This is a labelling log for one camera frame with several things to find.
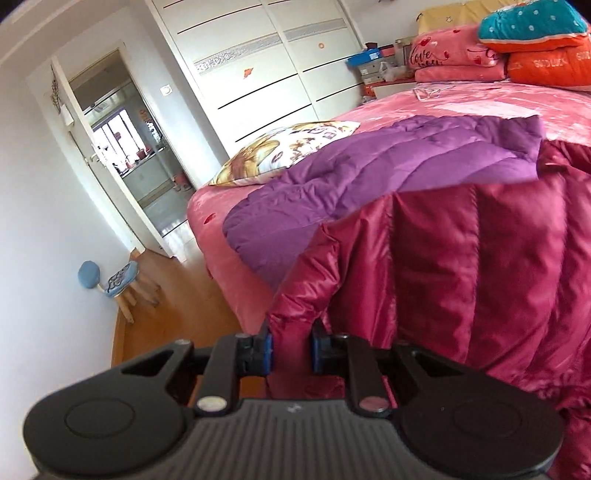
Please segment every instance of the wall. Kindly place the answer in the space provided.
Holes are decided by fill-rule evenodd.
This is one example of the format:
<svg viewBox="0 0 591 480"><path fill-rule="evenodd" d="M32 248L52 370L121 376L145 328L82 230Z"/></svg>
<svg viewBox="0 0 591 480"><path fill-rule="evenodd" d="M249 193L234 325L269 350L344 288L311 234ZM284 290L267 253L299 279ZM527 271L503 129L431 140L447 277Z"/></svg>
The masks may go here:
<svg viewBox="0 0 591 480"><path fill-rule="evenodd" d="M175 147L189 178L198 186L209 181L224 158L218 158L219 152L210 146L209 137L195 120L169 69L130 7L115 12L72 38L55 55L66 75L73 77L118 48L121 42L128 52L128 58L124 55L124 60L128 62L135 84ZM47 84L39 81L47 65L42 64L29 77L36 96L40 89L47 88ZM164 85L173 88L173 93L166 97L160 93L160 87Z"/></svg>
<svg viewBox="0 0 591 480"><path fill-rule="evenodd" d="M0 479L34 473L21 437L46 394L109 367L116 308L76 272L125 264L119 241L78 182L24 78L0 67Z"/></svg>
<svg viewBox="0 0 591 480"><path fill-rule="evenodd" d="M453 0L342 0L362 41L379 45L417 35L419 13L426 8L454 3Z"/></svg>

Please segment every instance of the ceiling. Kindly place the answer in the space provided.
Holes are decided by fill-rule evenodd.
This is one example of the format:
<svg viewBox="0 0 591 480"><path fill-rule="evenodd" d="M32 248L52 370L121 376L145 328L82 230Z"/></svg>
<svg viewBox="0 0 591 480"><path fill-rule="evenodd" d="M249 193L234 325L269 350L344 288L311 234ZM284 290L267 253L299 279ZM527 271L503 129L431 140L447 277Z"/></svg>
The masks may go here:
<svg viewBox="0 0 591 480"><path fill-rule="evenodd" d="M129 0L25 0L0 24L0 65L27 75Z"/></svg>
<svg viewBox="0 0 591 480"><path fill-rule="evenodd" d="M98 104L123 85L131 82L129 71L118 51L99 60L70 81L82 111Z"/></svg>
<svg viewBox="0 0 591 480"><path fill-rule="evenodd" d="M24 0L4 0L4 2L0 3L0 21L4 20L11 12L13 12L19 4L23 3Z"/></svg>

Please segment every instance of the light switch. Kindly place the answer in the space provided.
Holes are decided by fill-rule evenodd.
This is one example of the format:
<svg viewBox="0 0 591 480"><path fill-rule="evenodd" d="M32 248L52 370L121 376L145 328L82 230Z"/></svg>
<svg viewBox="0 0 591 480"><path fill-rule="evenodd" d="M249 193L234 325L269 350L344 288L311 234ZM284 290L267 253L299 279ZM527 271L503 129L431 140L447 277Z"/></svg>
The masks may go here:
<svg viewBox="0 0 591 480"><path fill-rule="evenodd" d="M167 95L170 95L173 92L173 88L170 85L164 85L160 89L160 92L162 92L162 95L166 97Z"/></svg>

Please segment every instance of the teal pillow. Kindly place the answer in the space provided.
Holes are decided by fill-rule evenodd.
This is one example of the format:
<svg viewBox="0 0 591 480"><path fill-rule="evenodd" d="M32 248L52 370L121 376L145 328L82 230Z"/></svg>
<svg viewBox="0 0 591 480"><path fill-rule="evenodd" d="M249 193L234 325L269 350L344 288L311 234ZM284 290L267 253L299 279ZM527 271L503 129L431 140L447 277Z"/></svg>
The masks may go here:
<svg viewBox="0 0 591 480"><path fill-rule="evenodd" d="M480 42L500 53L546 51L581 45L587 22L566 0L534 0L486 17Z"/></svg>

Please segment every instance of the white wardrobe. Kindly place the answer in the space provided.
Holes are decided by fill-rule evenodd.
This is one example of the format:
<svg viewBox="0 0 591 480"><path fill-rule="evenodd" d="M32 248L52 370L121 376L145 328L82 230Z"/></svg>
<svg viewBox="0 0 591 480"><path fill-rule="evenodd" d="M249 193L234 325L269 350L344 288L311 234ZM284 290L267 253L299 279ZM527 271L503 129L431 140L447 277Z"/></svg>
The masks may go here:
<svg viewBox="0 0 591 480"><path fill-rule="evenodd" d="M152 0L230 155L275 127L361 103L361 46L337 0Z"/></svg>

